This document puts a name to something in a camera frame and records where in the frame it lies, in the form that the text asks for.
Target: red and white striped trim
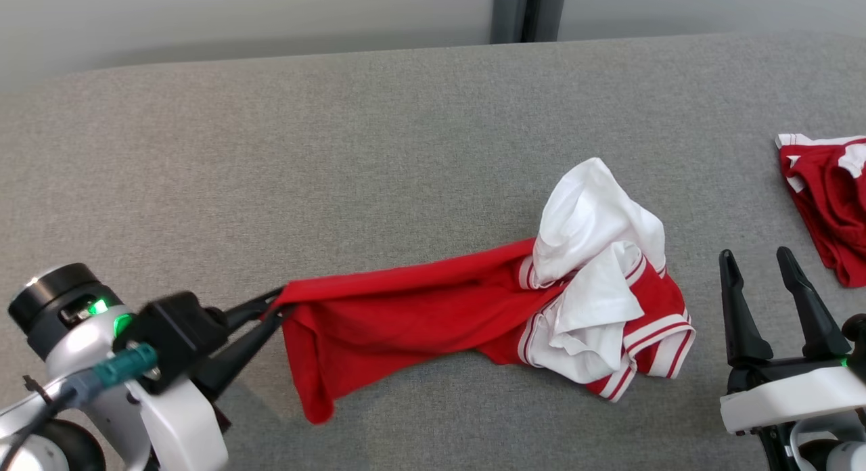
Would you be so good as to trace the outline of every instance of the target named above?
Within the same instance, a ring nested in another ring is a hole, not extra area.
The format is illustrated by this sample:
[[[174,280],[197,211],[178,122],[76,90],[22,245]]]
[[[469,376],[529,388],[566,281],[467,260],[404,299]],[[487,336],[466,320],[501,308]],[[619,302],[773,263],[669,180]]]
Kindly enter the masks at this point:
[[[667,336],[658,344],[656,357],[653,359],[647,375],[660,378],[676,378],[689,350],[695,342],[695,330],[684,328],[677,334]]]
[[[525,364],[529,366],[535,366],[535,368],[544,368],[539,364],[535,364],[532,362],[532,358],[529,357],[529,348],[532,347],[532,341],[535,339],[535,332],[538,329],[538,322],[541,317],[544,317],[544,310],[547,310],[547,307],[550,307],[556,298],[547,302],[544,307],[541,307],[537,313],[533,314],[532,317],[529,317],[529,320],[526,320],[526,329],[523,329],[523,335],[520,336],[520,341],[517,343],[517,356],[520,358]]]
[[[620,368],[609,376],[607,384],[603,390],[598,393],[598,397],[607,398],[610,402],[618,402],[626,388],[631,384],[631,380],[635,377],[634,363],[631,362],[628,356],[622,358]]]
[[[523,258],[520,270],[517,271],[518,283],[523,290],[529,290],[529,277],[532,275],[532,256]]]
[[[649,262],[647,262],[647,257],[641,255],[640,261],[637,261],[637,264],[634,265],[634,267],[631,267],[631,270],[628,271],[628,273],[624,273],[625,283],[628,284],[628,286],[634,285],[634,283],[643,276],[643,272],[646,271],[648,264]]]
[[[680,314],[671,314],[648,323],[646,326],[631,332],[631,334],[623,336],[622,346],[625,347],[625,351],[631,357],[635,357],[637,353],[643,351],[648,346],[686,329],[691,329],[689,321]]]

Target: gray fabric surface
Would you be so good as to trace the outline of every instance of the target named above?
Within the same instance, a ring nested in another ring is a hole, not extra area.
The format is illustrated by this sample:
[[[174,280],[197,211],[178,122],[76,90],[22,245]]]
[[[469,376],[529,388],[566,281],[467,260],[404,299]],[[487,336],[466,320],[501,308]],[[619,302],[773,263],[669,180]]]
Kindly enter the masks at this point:
[[[307,424],[281,338],[220,406],[235,469],[763,469],[725,433],[717,256],[733,249],[777,356],[802,345],[791,246],[835,314],[773,135],[866,131],[866,41],[696,36],[149,65],[0,101],[0,298],[84,261],[130,305],[228,307],[289,279],[435,261],[533,236],[560,175],[600,156],[658,215],[698,338],[675,381],[610,404],[543,370],[443,357]],[[0,317],[0,402],[41,374]],[[110,467],[118,468],[116,456]]]

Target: white cloth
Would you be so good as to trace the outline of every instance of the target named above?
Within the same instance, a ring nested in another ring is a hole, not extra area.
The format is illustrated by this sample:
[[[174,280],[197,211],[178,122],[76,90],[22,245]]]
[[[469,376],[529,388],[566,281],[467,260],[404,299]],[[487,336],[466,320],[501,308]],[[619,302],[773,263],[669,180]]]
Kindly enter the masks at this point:
[[[588,384],[619,370],[622,329],[643,316],[629,288],[643,260],[631,242],[614,242],[575,274],[536,316],[526,361]]]
[[[531,285],[550,286],[612,242],[632,242],[656,270],[664,268],[662,222],[629,198],[602,160],[591,158],[565,174],[545,204]]]

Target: white wall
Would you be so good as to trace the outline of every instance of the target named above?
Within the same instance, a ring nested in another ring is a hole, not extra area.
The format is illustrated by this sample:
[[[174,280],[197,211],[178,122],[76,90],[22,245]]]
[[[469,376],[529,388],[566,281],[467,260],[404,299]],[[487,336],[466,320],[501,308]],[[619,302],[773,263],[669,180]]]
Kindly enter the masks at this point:
[[[560,41],[805,29],[866,37],[866,0],[566,0]]]
[[[560,40],[804,28],[866,36],[866,0],[566,0]],[[492,0],[0,0],[0,91],[165,61],[488,43]]]
[[[0,0],[0,89],[71,70],[488,43],[492,0]]]

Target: teal cable connector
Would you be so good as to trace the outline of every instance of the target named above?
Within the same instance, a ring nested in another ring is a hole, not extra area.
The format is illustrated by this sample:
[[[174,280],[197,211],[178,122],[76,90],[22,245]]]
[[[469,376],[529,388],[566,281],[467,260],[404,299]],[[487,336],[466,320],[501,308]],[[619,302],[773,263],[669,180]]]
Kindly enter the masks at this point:
[[[157,365],[157,351],[149,344],[139,344],[118,352],[111,359],[97,363],[93,372],[105,388],[134,380],[154,369]]]

